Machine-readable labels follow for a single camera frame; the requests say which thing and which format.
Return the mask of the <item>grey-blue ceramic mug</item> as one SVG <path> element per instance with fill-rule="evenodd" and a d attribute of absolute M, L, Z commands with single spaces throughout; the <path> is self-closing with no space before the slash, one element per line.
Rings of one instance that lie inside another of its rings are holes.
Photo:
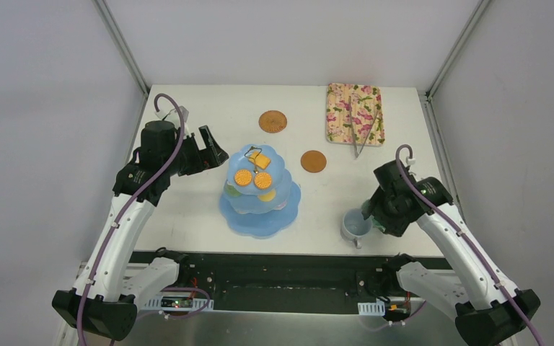
<path fill-rule="evenodd" d="M 340 235 L 351 242 L 356 249 L 362 248 L 361 240 L 372 230 L 370 218 L 364 218 L 360 208 L 348 210 L 342 217 Z"/>

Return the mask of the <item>green cupcake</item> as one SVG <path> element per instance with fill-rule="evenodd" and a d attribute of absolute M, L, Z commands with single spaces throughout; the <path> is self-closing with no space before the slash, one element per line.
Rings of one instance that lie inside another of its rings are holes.
<path fill-rule="evenodd" d="M 231 196 L 231 197 L 238 197 L 238 196 L 240 196 L 240 193 L 239 193 L 232 185 L 226 184 L 226 185 L 224 186 L 224 192 L 225 192 L 228 196 Z"/>

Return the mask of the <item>orange round biscuit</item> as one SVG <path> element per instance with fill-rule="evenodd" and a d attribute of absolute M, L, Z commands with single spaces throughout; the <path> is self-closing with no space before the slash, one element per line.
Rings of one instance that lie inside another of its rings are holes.
<path fill-rule="evenodd" d="M 240 187 L 248 186 L 253 181 L 253 173 L 248 169 L 239 169 L 234 174 L 234 182 Z"/>
<path fill-rule="evenodd" d="M 259 190 L 267 190 L 272 185 L 273 178 L 267 172 L 258 172 L 255 174 L 253 182 Z"/>

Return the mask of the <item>orange square biscuit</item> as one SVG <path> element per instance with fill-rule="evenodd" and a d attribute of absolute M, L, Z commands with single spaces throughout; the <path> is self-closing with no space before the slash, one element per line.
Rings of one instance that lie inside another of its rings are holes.
<path fill-rule="evenodd" d="M 271 164 L 271 159 L 262 154 L 259 151 L 253 151 L 249 156 L 248 160 L 254 164 L 258 169 L 265 170 Z"/>

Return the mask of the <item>yellow frosted donut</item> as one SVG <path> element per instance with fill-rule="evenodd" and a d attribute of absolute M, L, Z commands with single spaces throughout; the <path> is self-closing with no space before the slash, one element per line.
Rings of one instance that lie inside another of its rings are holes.
<path fill-rule="evenodd" d="M 258 195 L 258 199 L 263 201 L 263 202 L 270 202 L 272 201 L 276 196 L 276 191 L 275 190 L 271 190 L 267 193 L 264 193 L 262 195 Z"/>

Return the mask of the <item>smooth wooden coaster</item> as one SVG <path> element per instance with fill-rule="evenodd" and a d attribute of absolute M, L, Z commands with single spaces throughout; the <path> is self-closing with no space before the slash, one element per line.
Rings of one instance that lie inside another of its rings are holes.
<path fill-rule="evenodd" d="M 327 166 L 327 159 L 322 152 L 310 150 L 302 154 L 300 164 L 307 172 L 318 173 Z"/>

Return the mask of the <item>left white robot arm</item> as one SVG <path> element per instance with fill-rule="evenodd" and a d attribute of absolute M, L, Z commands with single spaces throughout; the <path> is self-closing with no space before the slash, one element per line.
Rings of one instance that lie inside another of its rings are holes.
<path fill-rule="evenodd" d="M 158 206 L 173 176 L 186 176 L 221 166 L 228 153 L 208 126 L 198 128 L 205 146 L 184 119 L 153 120 L 141 129 L 140 144 L 131 160 L 117 173 L 110 211 L 96 247 L 73 287 L 57 290 L 51 305 L 78 332 L 112 341 L 125 339 L 140 308 L 162 289 L 185 290 L 191 272 L 181 264 L 187 257 L 165 251 L 139 274 L 127 279 L 125 271 L 139 236 Z"/>

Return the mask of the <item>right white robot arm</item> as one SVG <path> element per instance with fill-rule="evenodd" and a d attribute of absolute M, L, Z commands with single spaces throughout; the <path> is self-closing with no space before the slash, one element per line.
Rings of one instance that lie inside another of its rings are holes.
<path fill-rule="evenodd" d="M 383 234 L 401 237 L 415 223 L 444 255 L 460 284 L 427 270 L 407 254 L 393 257 L 381 275 L 384 292 L 411 292 L 443 312 L 467 345 L 498 345 L 523 329 L 540 299 L 522 290 L 488 257 L 435 177 L 415 180 L 398 159 L 374 170 L 379 183 L 362 208 Z"/>

